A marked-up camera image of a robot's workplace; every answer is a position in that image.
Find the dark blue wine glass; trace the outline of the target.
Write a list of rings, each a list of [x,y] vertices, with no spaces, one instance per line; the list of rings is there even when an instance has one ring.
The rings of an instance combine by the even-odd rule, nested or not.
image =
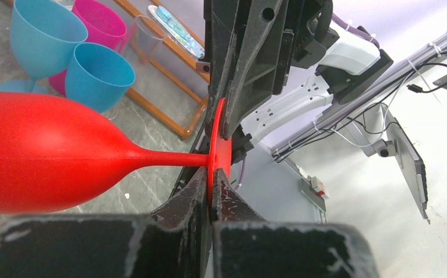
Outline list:
[[[73,52],[65,77],[65,93],[69,100],[81,103],[99,113],[114,108],[136,74],[119,53],[104,45],[84,42]]]

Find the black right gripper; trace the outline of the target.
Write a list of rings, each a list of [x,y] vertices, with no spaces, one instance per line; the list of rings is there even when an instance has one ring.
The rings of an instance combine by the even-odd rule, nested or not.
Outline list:
[[[252,1],[239,38],[242,1],[205,1],[205,58],[210,64],[209,112],[225,98],[221,137],[229,139],[240,122],[286,85],[291,67],[308,69],[327,50],[332,1]]]

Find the light blue wine glass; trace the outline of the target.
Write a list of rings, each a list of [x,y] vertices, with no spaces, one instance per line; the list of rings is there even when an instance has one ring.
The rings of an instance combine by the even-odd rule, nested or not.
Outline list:
[[[56,1],[14,1],[10,45],[28,79],[0,85],[4,92],[46,93],[37,81],[67,69],[75,47],[88,38],[79,17]]]

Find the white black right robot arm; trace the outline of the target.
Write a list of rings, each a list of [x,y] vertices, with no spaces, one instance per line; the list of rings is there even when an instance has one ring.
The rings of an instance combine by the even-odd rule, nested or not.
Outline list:
[[[207,136],[230,139],[282,92],[292,67],[314,69],[339,104],[360,96],[393,63],[371,34],[346,27],[332,1],[205,1]]]

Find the pink wine glass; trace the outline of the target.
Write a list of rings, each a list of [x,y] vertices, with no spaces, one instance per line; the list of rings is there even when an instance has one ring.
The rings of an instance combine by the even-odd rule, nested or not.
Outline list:
[[[112,50],[117,50],[128,32],[122,18],[114,10],[99,1],[75,1],[71,11],[87,27],[87,42],[98,43]]]

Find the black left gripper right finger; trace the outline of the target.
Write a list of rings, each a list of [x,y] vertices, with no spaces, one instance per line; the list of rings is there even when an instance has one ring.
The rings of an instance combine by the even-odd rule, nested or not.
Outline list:
[[[213,172],[214,277],[378,277],[363,235],[351,225],[265,220]]]

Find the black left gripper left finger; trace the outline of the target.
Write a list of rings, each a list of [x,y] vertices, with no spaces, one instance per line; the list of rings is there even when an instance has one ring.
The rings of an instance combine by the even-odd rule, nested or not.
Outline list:
[[[0,232],[0,277],[203,277],[208,172],[147,214],[29,214]]]

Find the red wine glass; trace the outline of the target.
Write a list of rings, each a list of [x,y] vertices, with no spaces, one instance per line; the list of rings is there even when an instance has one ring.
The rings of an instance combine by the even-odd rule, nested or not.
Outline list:
[[[98,112],[65,98],[0,92],[0,214],[47,213],[85,203],[149,166],[230,172],[231,140],[215,121],[208,154],[152,151]]]

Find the clear wine glass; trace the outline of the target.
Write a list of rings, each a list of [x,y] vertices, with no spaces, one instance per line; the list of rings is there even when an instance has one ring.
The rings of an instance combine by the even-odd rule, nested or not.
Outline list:
[[[159,27],[150,28],[152,20],[148,16],[138,15],[130,24],[121,20],[121,36],[113,44],[113,50],[120,54],[132,67],[135,81],[132,87],[139,83],[141,68],[152,59],[155,51],[165,38],[165,33]]]

